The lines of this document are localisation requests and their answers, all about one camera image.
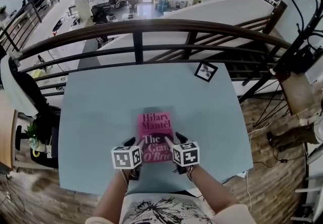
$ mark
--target chair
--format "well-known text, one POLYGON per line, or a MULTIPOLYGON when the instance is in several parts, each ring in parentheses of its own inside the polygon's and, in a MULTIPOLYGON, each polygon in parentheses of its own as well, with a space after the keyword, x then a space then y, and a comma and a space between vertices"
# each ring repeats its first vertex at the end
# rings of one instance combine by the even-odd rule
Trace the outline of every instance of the chair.
MULTIPOLYGON (((27 116, 33 117, 37 125, 37 138, 44 144, 51 139, 52 157, 47 158, 45 153, 33 161, 38 164, 58 168, 58 130, 61 110, 47 104, 34 79, 27 73, 19 73, 8 55, 4 56, 0 64, 1 81, 8 100, 13 107, 27 116)), ((20 140, 26 139, 21 133, 21 127, 17 128, 16 148, 20 149, 20 140)))
POLYGON ((102 23, 108 23, 108 20, 106 18, 107 14, 103 7, 100 7, 98 5, 94 5, 91 9, 92 15, 91 19, 96 24, 102 24, 102 23))
POLYGON ((323 206, 323 185, 322 185, 322 178, 323 174, 318 174, 314 176, 307 177, 305 180, 317 180, 319 181, 320 185, 316 185, 314 188, 304 188, 304 189, 296 189, 295 193, 318 193, 316 200, 314 203, 305 203, 302 205, 304 208, 308 208, 307 214, 302 217, 291 217, 290 220, 292 221, 300 221, 302 223, 309 222, 309 223, 316 223, 318 218, 320 217, 323 206))
POLYGON ((39 10, 41 10, 42 8, 45 7, 45 5, 42 5, 42 3, 44 2, 45 0, 33 0, 33 3, 35 4, 36 8, 39 10))

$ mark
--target light blue table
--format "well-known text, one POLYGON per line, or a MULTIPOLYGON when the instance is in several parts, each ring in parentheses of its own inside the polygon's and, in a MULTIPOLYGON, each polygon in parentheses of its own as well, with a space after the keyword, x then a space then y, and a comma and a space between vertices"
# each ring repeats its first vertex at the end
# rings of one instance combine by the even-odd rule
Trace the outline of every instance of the light blue table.
MULTIPOLYGON (((137 116, 169 111, 173 131, 200 146, 200 164, 224 180, 253 167, 237 95, 224 64, 207 83, 194 76, 198 63, 136 65, 71 73, 59 134, 62 188, 102 194, 115 173, 111 149, 136 136, 137 116)), ((129 192, 194 188, 172 173, 171 161, 144 164, 129 192)))

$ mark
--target staircase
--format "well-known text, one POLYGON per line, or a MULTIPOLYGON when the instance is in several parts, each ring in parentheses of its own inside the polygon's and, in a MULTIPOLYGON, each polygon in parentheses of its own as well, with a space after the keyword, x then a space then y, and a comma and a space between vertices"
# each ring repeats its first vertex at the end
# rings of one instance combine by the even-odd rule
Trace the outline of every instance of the staircase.
POLYGON ((237 51, 235 53, 222 52, 207 57, 206 60, 219 60, 219 62, 224 63, 232 81, 245 80, 256 70, 258 72, 253 79, 258 80, 263 76, 263 73, 268 73, 270 67, 275 64, 276 60, 268 57, 270 51, 262 42, 253 41, 238 48, 261 51, 265 54, 245 51, 237 51))

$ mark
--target desk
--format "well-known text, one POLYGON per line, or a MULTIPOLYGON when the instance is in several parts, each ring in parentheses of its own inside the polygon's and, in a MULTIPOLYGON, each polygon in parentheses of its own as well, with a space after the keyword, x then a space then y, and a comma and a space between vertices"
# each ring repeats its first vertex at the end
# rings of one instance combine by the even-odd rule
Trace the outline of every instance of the desk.
POLYGON ((18 112, 7 100, 5 91, 0 90, 0 162, 11 170, 14 166, 28 169, 52 170, 50 167, 36 163, 15 160, 15 136, 18 112))
MULTIPOLYGON (((200 162, 224 180, 253 167, 240 104, 224 64, 207 83, 198 63, 135 65, 71 73, 59 134, 62 188, 102 194, 114 175, 111 149, 138 137, 137 116, 162 110, 173 131, 198 142, 200 162)), ((144 164, 129 192, 175 192, 194 184, 171 161, 144 164)))
POLYGON ((7 101, 4 90, 0 90, 0 108, 0 162, 12 169, 17 111, 7 101))
POLYGON ((127 20, 145 20, 147 19, 146 15, 138 15, 138 13, 123 13, 122 14, 122 21, 127 21, 127 20))

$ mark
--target book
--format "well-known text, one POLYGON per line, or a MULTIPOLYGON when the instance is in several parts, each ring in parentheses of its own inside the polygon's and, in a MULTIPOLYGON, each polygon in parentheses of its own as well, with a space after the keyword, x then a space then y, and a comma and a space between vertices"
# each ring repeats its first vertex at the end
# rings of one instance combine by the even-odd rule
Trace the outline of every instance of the book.
POLYGON ((145 163, 170 161, 173 159, 170 148, 165 140, 165 137, 168 137, 173 141, 170 113, 139 115, 138 130, 140 140, 145 140, 142 147, 143 161, 145 163))

